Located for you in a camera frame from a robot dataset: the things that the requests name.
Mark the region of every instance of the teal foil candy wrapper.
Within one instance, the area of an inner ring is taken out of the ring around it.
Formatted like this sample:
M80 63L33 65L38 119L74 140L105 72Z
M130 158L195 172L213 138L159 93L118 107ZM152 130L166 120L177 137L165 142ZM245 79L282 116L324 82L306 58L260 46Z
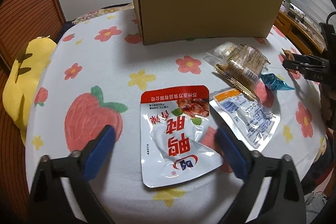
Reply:
M287 85L283 80L279 79L273 73L261 75L261 80L265 86L270 90L294 90L291 86Z

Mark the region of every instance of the blue gripper pad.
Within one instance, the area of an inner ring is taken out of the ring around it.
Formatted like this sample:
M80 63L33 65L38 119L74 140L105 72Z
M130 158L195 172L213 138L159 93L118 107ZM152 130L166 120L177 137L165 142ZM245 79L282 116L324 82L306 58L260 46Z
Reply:
M106 126L95 140L97 143L85 161L84 180L89 181L97 176L104 160L114 147L115 139L114 128Z
M247 147L236 138L227 125L218 128L215 140L236 177L246 182L251 170L250 153Z

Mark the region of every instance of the louvered wooden door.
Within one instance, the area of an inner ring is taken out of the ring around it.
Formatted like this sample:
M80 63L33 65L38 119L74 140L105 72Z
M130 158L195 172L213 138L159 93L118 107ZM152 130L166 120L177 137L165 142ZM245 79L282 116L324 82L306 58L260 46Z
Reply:
M0 206L10 207L18 218L15 223L26 218L28 188L25 147L2 105L8 67L22 45L38 36L56 38L64 22L58 0L4 0L0 6Z

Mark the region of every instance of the screw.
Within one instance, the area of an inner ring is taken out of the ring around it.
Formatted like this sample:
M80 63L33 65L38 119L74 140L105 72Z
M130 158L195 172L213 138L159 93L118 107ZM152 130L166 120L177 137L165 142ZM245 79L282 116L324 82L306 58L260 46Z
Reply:
M71 156L73 158L78 158L80 155L81 155L80 150L75 150L75 151L71 152Z
M283 159L285 161L292 161L292 157L290 155L287 155L287 154L283 156Z
M44 155L41 157L41 162L47 162L48 160L50 160L48 155Z
M257 150L253 150L253 151L251 152L251 154L252 154L252 157L254 157L254 158L259 158L259 157L260 157L260 153L259 153L259 151L257 151Z

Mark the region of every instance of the cardboard box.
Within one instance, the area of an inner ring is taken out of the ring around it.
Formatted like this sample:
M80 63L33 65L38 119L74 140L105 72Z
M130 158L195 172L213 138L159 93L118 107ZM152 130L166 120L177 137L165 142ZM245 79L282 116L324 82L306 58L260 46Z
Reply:
M133 0L143 43L267 37L282 0Z

